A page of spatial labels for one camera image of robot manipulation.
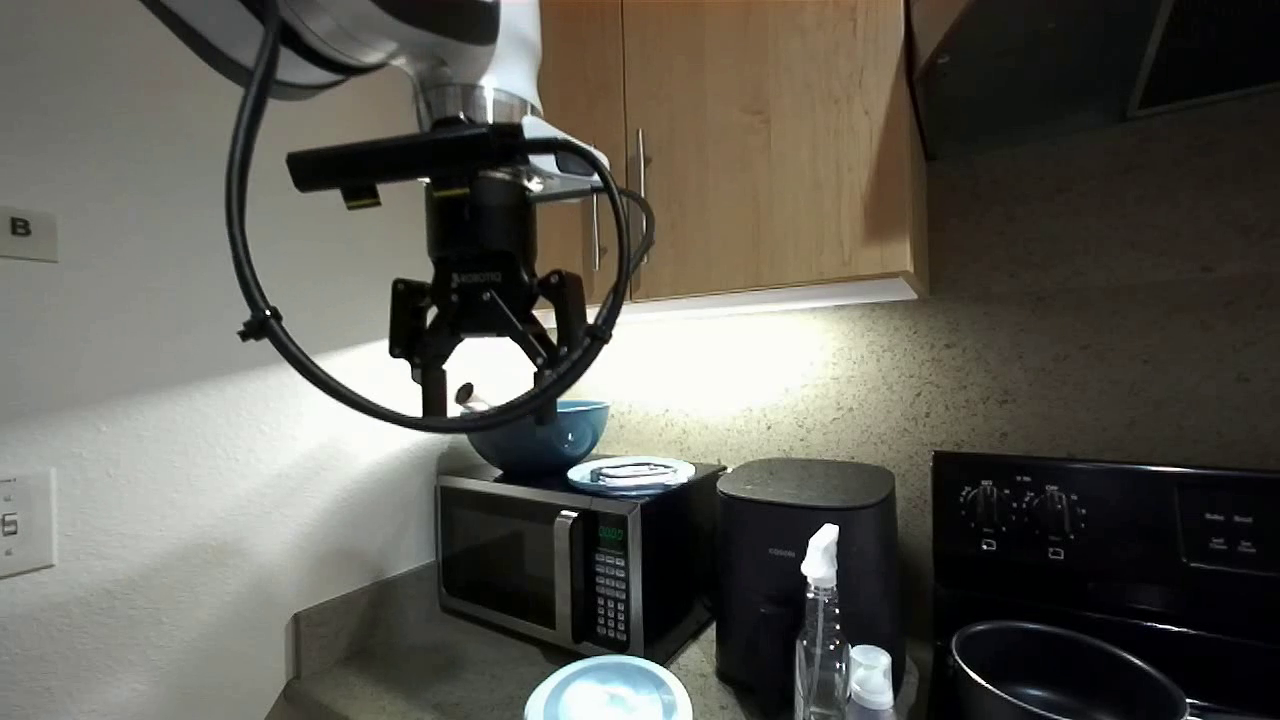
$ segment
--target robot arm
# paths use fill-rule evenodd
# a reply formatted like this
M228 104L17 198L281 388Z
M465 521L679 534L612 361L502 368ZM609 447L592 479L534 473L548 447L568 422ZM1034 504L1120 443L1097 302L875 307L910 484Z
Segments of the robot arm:
M143 0L196 56L243 84L228 152L228 240L252 320L238 335L270 346L321 392L387 422L470 431L544 410L609 343L648 240L634 249L619 204L648 204L612 186L598 152L540 119L534 0ZM410 364L422 415L387 410L335 383L284 330L284 317L256 284L243 236L243 185L268 96L303 99L376 67L405 67L416 84L416 137L291 152L299 192L339 192L349 209L376 204L381 185L422 181L430 284L392 284L392 356ZM597 320L568 272L534 274L534 198L604 192L617 214L617 284ZM534 302L554 307L554 338ZM493 410L447 415L444 361L467 335L506 335L534 364L533 388Z

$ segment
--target wall outlet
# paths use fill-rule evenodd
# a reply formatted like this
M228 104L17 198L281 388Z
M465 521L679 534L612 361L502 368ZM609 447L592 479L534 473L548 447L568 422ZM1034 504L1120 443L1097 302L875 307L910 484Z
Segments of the wall outlet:
M52 473L0 474L0 575L52 569Z
M28 209L0 209L0 255L57 264L52 214Z

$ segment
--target gray countertop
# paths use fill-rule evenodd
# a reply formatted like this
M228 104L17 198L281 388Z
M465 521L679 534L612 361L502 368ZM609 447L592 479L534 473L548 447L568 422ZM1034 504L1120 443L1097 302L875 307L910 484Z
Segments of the gray countertop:
M574 654L460 619L420 569L296 617L296 679L268 720L521 720L522 696ZM717 676L717 626L668 660L695 720L742 720Z

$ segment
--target white plate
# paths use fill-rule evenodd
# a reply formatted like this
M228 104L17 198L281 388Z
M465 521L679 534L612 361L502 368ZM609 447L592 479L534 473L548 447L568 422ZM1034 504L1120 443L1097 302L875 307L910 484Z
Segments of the white plate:
M588 654L540 679L522 720L690 720L690 705L682 685L645 654Z
M568 484L604 494L651 494L663 487L679 487L690 474L695 466L677 455L609 455L568 466Z

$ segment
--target wooden cabinet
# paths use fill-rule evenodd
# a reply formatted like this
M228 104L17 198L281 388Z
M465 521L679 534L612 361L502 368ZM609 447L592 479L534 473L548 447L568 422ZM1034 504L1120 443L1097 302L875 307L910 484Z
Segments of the wooden cabinet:
M544 0L544 104L645 172L640 301L918 284L898 0Z

